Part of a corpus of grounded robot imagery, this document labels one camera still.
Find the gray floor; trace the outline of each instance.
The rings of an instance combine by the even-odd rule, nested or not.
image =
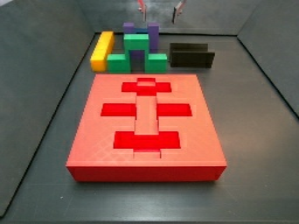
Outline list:
[[[94,74],[87,49],[2,221],[299,221],[299,122],[237,39],[160,37],[209,43],[212,69],[196,73],[228,169],[214,183],[73,181],[63,165]]]

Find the red puzzle board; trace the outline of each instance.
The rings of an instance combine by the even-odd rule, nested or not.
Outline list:
[[[97,74],[66,162],[77,181],[209,181],[226,161],[194,74]]]

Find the green block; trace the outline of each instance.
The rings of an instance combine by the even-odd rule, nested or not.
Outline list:
[[[149,53],[144,62],[144,71],[149,74],[164,74],[166,70],[166,55]]]
[[[129,59],[124,54],[109,54],[106,56],[106,70],[112,74],[130,73]]]
[[[149,49],[148,34],[125,34],[124,45],[126,52],[130,50],[144,50],[144,55],[146,55]]]

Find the gray wall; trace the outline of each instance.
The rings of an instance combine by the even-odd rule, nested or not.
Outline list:
[[[75,0],[94,32],[122,31],[122,23],[145,27],[136,0]],[[188,0],[172,24],[173,6],[180,0],[144,0],[146,21],[160,24],[160,32],[237,35],[261,0]]]
[[[299,1],[265,0],[237,38],[299,115]]]
[[[91,38],[73,0],[0,7],[0,216]]]

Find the purple block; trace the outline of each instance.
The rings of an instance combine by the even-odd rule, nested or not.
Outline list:
[[[149,36],[149,52],[158,49],[158,24],[148,23],[146,25],[148,36]]]
[[[122,25],[124,34],[133,34],[136,33],[136,28],[133,23],[124,23]]]

